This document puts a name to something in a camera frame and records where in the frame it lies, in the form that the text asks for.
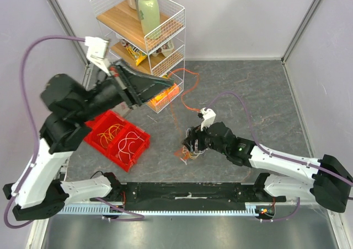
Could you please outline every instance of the metal table surface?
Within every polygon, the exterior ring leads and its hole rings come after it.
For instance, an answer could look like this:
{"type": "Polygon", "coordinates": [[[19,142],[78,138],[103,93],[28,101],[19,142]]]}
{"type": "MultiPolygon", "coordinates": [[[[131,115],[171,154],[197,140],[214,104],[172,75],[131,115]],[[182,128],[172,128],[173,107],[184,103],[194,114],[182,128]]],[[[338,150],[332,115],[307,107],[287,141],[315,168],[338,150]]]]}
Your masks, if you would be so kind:
{"type": "MultiPolygon", "coordinates": [[[[293,207],[277,206],[279,216],[293,207]]],[[[99,216],[57,215],[42,249],[337,249],[326,210],[302,206],[296,216],[259,223],[235,216],[147,216],[109,223],[99,216]]]]}

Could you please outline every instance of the wooden shelf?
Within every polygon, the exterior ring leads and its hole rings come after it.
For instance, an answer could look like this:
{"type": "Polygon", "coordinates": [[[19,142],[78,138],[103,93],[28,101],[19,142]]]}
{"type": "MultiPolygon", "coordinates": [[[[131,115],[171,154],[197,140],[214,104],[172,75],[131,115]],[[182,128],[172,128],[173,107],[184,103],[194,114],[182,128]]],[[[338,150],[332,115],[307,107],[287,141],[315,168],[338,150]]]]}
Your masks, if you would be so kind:
{"type": "MultiPolygon", "coordinates": [[[[125,62],[127,62],[134,69],[137,69],[140,72],[145,73],[145,74],[151,74],[151,70],[149,69],[148,57],[146,57],[146,59],[143,60],[138,66],[136,66],[135,60],[131,57],[131,55],[123,47],[123,45],[121,43],[118,42],[117,44],[113,45],[110,49],[113,52],[115,52],[117,55],[119,55],[122,59],[124,59],[125,62]]],[[[161,53],[155,57],[150,55],[152,68],[155,67],[157,64],[159,64],[164,59],[165,59],[165,57],[161,53]]]]}
{"type": "Polygon", "coordinates": [[[127,0],[97,16],[100,22],[145,53],[149,53],[153,48],[183,28],[183,24],[169,18],[161,13],[161,24],[165,21],[167,22],[161,27],[161,36],[155,40],[148,39],[146,48],[145,36],[142,32],[141,22],[137,17],[137,11],[129,7],[127,0]]]}

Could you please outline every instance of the red plastic bin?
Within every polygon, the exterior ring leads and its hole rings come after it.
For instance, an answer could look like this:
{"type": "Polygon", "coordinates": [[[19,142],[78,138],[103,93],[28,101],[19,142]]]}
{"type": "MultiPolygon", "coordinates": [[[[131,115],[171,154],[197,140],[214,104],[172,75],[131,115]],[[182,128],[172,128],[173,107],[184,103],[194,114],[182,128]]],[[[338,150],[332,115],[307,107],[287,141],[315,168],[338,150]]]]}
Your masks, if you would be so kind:
{"type": "Polygon", "coordinates": [[[151,136],[113,111],[109,110],[99,115],[94,120],[86,122],[86,125],[92,128],[92,131],[84,140],[126,172],[137,163],[137,159],[149,147],[151,136]],[[120,127],[111,130],[112,141],[102,138],[100,134],[107,132],[115,124],[120,127]]]}
{"type": "Polygon", "coordinates": [[[149,134],[129,123],[109,145],[108,158],[128,172],[149,147],[150,137],[149,134]]]}

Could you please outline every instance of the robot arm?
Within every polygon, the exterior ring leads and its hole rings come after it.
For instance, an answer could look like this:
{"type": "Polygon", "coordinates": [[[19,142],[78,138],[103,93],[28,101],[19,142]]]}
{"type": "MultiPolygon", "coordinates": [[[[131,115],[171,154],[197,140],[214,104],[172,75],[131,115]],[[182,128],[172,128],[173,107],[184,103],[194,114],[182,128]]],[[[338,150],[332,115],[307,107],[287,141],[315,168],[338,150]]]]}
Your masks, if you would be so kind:
{"type": "MultiPolygon", "coordinates": [[[[101,69],[106,64],[103,61],[98,61],[101,69]]],[[[28,163],[32,170],[19,193],[15,193],[15,189],[25,173],[16,183],[3,188],[8,199],[15,197],[13,213],[16,220],[45,219],[70,203],[94,197],[114,200],[120,194],[121,185],[113,173],[78,182],[61,182],[53,178],[91,131],[85,125],[86,121],[123,101],[132,109],[141,106],[173,86],[173,82],[142,74],[123,60],[106,69],[108,77],[92,90],[86,90],[66,74],[59,74],[50,79],[41,93],[42,101],[52,113],[40,129],[36,162],[28,163]]]]}
{"type": "Polygon", "coordinates": [[[304,158],[281,153],[263,145],[259,147],[254,141],[235,136],[223,122],[213,123],[215,113],[211,109],[202,109],[199,117],[204,119],[202,124],[189,129],[188,136],[183,141],[188,151],[204,151],[210,148],[225,155],[235,165],[266,169],[285,175],[260,174],[257,183],[261,184],[255,183],[263,186],[258,193],[259,197],[300,197],[301,200],[315,200],[324,208],[335,212],[345,211],[351,187],[328,173],[309,167],[310,164],[323,167],[353,182],[352,176],[333,156],[324,155],[323,159],[304,158]],[[300,160],[307,165],[285,158],[300,160]]]}
{"type": "MultiPolygon", "coordinates": [[[[109,64],[105,59],[108,46],[105,40],[88,37],[85,43],[89,46],[88,59],[108,77],[92,90],[85,90],[65,74],[54,76],[46,85],[41,98],[52,113],[40,129],[36,162],[28,163],[28,167],[31,166],[29,174],[23,173],[16,183],[3,187],[6,197],[15,200],[13,213],[16,220],[46,219],[65,205],[84,199],[105,197],[116,200],[121,185],[112,173],[78,182],[62,182],[53,178],[90,132],[86,121],[123,101],[134,109],[173,85],[170,80],[142,74],[122,60],[109,64]],[[21,179],[24,183],[19,193],[15,193],[21,179]]],[[[222,122],[213,123],[216,115],[210,109],[201,110],[200,116],[204,118],[202,124],[192,128],[183,141],[190,152],[210,148],[225,155],[235,165],[263,168],[286,175],[261,174],[255,183],[260,186],[256,192],[260,200],[265,200],[261,197],[278,196],[315,198],[328,209],[344,212],[350,192],[350,186],[346,183],[312,167],[268,156],[251,140],[236,137],[222,122]]],[[[267,151],[315,163],[353,181],[332,156],[325,155],[318,160],[279,153],[269,148],[267,151]]]]}

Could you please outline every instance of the wire bundle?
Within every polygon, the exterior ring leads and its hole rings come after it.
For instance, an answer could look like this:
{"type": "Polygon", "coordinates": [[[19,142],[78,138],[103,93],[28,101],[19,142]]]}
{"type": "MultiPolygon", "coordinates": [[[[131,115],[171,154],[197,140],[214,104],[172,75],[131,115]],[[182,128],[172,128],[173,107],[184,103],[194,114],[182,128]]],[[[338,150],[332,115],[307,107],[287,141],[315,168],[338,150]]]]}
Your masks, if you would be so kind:
{"type": "Polygon", "coordinates": [[[273,218],[276,215],[276,198],[273,198],[272,205],[269,210],[261,210],[261,214],[265,214],[266,216],[273,218]]]}
{"type": "Polygon", "coordinates": [[[127,135],[126,135],[126,137],[125,137],[124,139],[122,139],[122,140],[117,144],[117,147],[118,147],[118,149],[119,149],[119,152],[117,153],[117,155],[118,155],[118,157],[119,157],[120,160],[122,160],[122,158],[120,157],[120,153],[128,154],[128,155],[129,155],[129,160],[131,160],[131,154],[134,154],[134,153],[130,150],[130,145],[131,145],[132,143],[135,143],[138,139],[140,139],[141,141],[143,141],[143,139],[142,139],[140,136],[137,135],[136,132],[128,132],[127,135]],[[130,134],[130,133],[134,134],[137,138],[129,137],[129,134],[130,134]],[[129,145],[127,146],[127,150],[128,150],[129,152],[124,151],[125,146],[126,146],[126,144],[127,144],[127,140],[134,140],[133,142],[129,143],[129,145]],[[121,148],[121,147],[120,147],[120,144],[121,144],[122,142],[125,142],[125,144],[124,144],[124,146],[121,148]]]}
{"type": "Polygon", "coordinates": [[[106,129],[105,132],[97,134],[98,137],[100,136],[100,145],[105,149],[108,148],[109,143],[113,141],[113,139],[117,135],[118,130],[120,130],[121,127],[122,127],[121,124],[114,124],[110,126],[108,129],[106,129]]]}
{"type": "MultiPolygon", "coordinates": [[[[182,93],[182,95],[181,95],[181,102],[183,103],[183,105],[184,105],[188,110],[194,111],[194,112],[200,112],[200,109],[196,109],[196,108],[194,108],[194,107],[189,107],[187,104],[185,104],[185,101],[184,101],[184,96],[185,96],[187,93],[193,91],[193,90],[197,87],[197,85],[199,84],[200,74],[199,74],[199,73],[192,72],[192,71],[187,70],[187,69],[185,69],[185,68],[178,68],[178,69],[176,69],[176,70],[173,70],[173,71],[171,72],[171,74],[174,74],[174,73],[176,73],[176,72],[178,72],[178,71],[181,71],[181,70],[184,70],[184,71],[186,71],[186,72],[188,72],[188,73],[193,74],[193,75],[196,76],[196,83],[192,86],[192,88],[190,88],[190,89],[188,89],[187,91],[185,91],[185,92],[182,93]]],[[[174,113],[174,110],[173,110],[173,104],[171,103],[170,98],[169,98],[169,102],[170,102],[170,110],[171,110],[171,112],[172,112],[174,124],[175,124],[176,128],[179,130],[180,137],[183,138],[183,133],[182,133],[181,129],[180,129],[179,126],[178,126],[178,120],[177,120],[177,118],[176,118],[176,116],[175,116],[175,113],[174,113]]],[[[189,150],[188,150],[185,146],[182,146],[178,151],[176,151],[176,152],[174,153],[174,155],[177,156],[177,157],[179,157],[179,159],[180,159],[181,161],[183,161],[183,162],[185,163],[185,165],[187,165],[187,160],[188,160],[188,159],[195,160],[197,157],[199,157],[200,154],[203,154],[204,152],[205,152],[205,151],[200,151],[200,152],[198,152],[198,153],[197,153],[197,152],[191,153],[191,152],[189,152],[189,150]]]]}

